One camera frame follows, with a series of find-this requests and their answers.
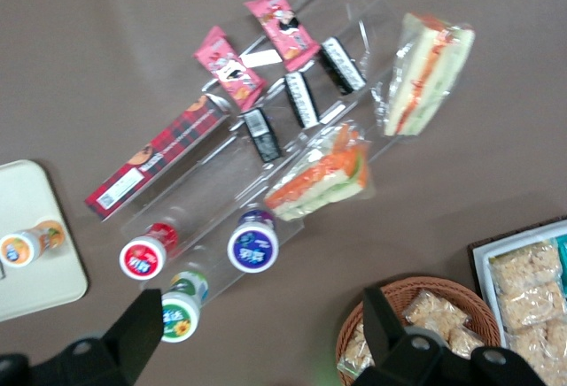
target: wicker basket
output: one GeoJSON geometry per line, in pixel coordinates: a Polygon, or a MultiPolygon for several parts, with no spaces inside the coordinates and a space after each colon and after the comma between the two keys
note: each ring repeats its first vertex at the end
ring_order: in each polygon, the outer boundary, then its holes
{"type": "MultiPolygon", "coordinates": [[[[409,277],[382,287],[382,292],[404,326],[407,326],[408,322],[401,313],[421,290],[429,290],[440,297],[444,297],[470,315],[471,321],[466,324],[466,327],[480,335],[487,346],[501,345],[498,324],[496,324],[496,319],[486,303],[473,291],[461,284],[441,278],[409,277]]],[[[353,335],[356,325],[361,320],[362,302],[353,309],[340,330],[336,349],[337,363],[346,350],[346,345],[353,335]]],[[[338,372],[338,376],[345,386],[350,386],[353,383],[353,379],[341,372],[338,372]]]]}

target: acrylic display stand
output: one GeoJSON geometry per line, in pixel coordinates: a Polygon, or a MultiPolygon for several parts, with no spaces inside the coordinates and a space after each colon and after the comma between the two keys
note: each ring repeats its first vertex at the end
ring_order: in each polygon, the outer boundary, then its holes
{"type": "MultiPolygon", "coordinates": [[[[160,221],[174,225],[180,233],[181,242],[168,255],[162,272],[142,283],[142,287],[167,290],[174,275],[195,270],[209,281],[206,301],[209,302],[236,282],[244,273],[231,265],[227,243],[237,227],[237,220],[247,209],[263,207],[263,197],[269,188],[326,127],[344,120],[356,122],[370,141],[370,160],[395,142],[381,135],[373,95],[376,85],[388,81],[392,74],[400,17],[384,0],[372,4],[364,0],[298,0],[293,8],[317,42],[331,36],[340,40],[366,77],[366,86],[342,96],[319,60],[310,61],[301,72],[311,89],[321,122],[302,130],[284,89],[283,77],[287,72],[272,43],[261,34],[258,20],[250,15],[221,25],[245,64],[253,66],[254,71],[268,82],[256,105],[265,112],[283,156],[274,162],[262,163],[238,116],[238,109],[216,81],[209,81],[202,91],[226,111],[229,127],[209,140],[206,151],[198,153],[197,150],[197,160],[179,178],[161,189],[148,188],[142,198],[121,209],[121,216],[126,217],[122,233],[127,240],[160,221]]],[[[202,67],[195,62],[195,69],[202,67]]],[[[277,220],[280,246],[302,228],[302,220],[277,220]]]]}

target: sandwich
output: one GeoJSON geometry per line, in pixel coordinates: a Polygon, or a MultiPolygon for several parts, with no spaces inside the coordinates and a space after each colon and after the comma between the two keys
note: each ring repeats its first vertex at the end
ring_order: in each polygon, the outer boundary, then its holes
{"type": "Polygon", "coordinates": [[[408,13],[393,79],[385,135],[419,135],[453,87],[475,33],[433,17],[408,13]]]}
{"type": "Polygon", "coordinates": [[[360,193],[368,185],[366,153],[358,131],[342,124],[267,193],[267,207],[282,220],[294,220],[360,193]]]}

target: red plaid snack box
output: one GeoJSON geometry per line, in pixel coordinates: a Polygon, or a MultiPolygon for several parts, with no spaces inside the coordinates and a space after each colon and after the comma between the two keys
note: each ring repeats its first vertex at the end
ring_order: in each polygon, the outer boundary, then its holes
{"type": "Polygon", "coordinates": [[[208,136],[226,115],[206,96],[192,104],[158,136],[85,199],[102,220],[121,208],[159,172],[208,136]]]}

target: pink snack package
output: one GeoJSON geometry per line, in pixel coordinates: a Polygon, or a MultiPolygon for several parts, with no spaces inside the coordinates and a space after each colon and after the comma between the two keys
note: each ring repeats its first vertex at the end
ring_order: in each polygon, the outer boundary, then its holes
{"type": "Polygon", "coordinates": [[[319,51],[320,45],[300,25],[287,0],[256,0],[245,5],[261,23],[290,72],[319,51]]]}
{"type": "Polygon", "coordinates": [[[213,74],[243,112],[252,108],[266,85],[266,81],[244,66],[218,26],[211,29],[193,57],[213,74]]]}

